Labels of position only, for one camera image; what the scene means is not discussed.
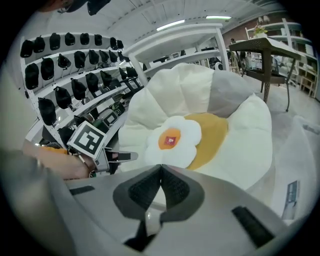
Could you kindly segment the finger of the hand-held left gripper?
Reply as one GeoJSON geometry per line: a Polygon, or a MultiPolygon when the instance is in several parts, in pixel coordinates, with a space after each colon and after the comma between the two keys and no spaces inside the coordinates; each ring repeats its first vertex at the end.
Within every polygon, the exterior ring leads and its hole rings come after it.
{"type": "Polygon", "coordinates": [[[110,162],[130,162],[138,159],[138,153],[129,151],[111,151],[110,156],[110,162]]]}

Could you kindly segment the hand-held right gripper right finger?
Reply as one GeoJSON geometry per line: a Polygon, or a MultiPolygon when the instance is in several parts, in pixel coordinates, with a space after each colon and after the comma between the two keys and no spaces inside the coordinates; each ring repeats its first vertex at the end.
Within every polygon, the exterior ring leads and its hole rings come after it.
{"type": "Polygon", "coordinates": [[[160,221],[186,221],[203,204],[204,189],[197,181],[168,165],[162,165],[160,172],[160,186],[164,192],[166,203],[166,211],[160,215],[160,221]]]}

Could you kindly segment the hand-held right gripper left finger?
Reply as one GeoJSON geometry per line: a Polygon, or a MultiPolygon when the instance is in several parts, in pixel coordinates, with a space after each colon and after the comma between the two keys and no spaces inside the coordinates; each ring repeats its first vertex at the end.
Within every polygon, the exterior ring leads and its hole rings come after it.
{"type": "Polygon", "coordinates": [[[143,222],[145,213],[161,186],[161,165],[147,166],[113,191],[113,201],[126,218],[143,222]]]}

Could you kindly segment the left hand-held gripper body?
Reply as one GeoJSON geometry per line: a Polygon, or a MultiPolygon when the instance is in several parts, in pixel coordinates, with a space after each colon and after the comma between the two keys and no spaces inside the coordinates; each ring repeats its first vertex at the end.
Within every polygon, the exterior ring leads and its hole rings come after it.
{"type": "Polygon", "coordinates": [[[105,152],[108,135],[87,121],[82,122],[67,142],[81,156],[86,155],[95,164],[98,173],[108,172],[109,164],[105,152]]]}

